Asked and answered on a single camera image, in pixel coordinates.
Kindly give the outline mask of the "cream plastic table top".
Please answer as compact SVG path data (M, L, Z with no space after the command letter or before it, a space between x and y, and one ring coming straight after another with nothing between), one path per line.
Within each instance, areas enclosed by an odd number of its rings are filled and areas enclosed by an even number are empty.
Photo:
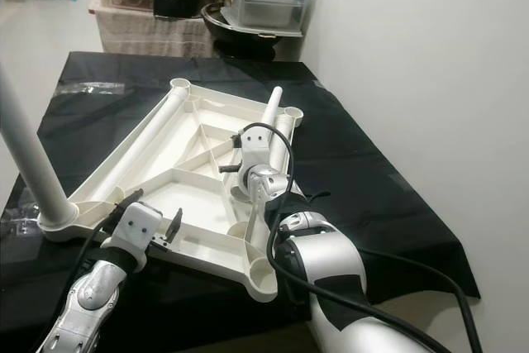
M43 232L57 242L89 236L118 202L140 189L142 202L163 213L160 235L169 228L174 214L183 210L182 226L174 243L151 250L151 257L238 282L260 303L275 300L279 293L276 273L265 259L265 250L258 250L248 241L252 204L231 197L234 173L218 172L219 165L241 162L241 153L233 148L231 137L250 123L260 122L269 99L261 103L191 83L188 99L108 198L93 198L118 157L144 129L145 119L154 116L166 96L69 195L69 201L79 210L73 224L61 231Z

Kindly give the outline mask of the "black wok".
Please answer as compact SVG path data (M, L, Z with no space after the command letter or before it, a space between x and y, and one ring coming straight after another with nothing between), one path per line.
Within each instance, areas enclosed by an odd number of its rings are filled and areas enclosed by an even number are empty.
M222 15L222 2L204 6L201 9L201 17L212 37L212 47L220 58L296 61L301 55L303 38L235 31Z

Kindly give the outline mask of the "clear tape strip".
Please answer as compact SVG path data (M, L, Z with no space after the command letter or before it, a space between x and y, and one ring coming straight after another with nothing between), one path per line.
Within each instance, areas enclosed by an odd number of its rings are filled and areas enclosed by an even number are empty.
M94 93L94 95L124 95L126 85L113 82L64 83L57 86L54 96L72 95L72 93Z
M7 207L0 217L0 236L16 236L22 232L24 212L22 206Z

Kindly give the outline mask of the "black table cloth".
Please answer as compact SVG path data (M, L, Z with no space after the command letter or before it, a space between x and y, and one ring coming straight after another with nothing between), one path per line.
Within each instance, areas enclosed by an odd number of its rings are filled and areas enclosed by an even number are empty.
M464 247L441 217L367 137L340 101L298 62L148 57L72 52L58 85L120 83L121 93L57 93L38 135L64 191L72 193L161 100L174 78L262 103L281 86L283 105L306 113L295 131L295 180L315 207L359 247L368 298L385 303L450 286L411 261L443 271L473 300L480 297ZM118 300L101 353L170 353L284 329L295 323L282 303L255 303L242 286L201 271L151 262Z

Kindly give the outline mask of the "clear lidded plastic container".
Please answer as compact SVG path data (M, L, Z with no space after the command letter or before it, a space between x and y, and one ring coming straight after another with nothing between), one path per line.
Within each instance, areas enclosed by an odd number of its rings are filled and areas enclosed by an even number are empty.
M224 0L222 15L235 31L302 38L312 0Z

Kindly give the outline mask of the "patterned beige cloth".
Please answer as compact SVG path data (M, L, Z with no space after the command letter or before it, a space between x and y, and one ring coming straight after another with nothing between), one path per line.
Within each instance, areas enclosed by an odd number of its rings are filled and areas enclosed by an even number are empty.
M156 57L219 57L202 19L162 19L148 12L110 7L94 7L91 13L103 51Z

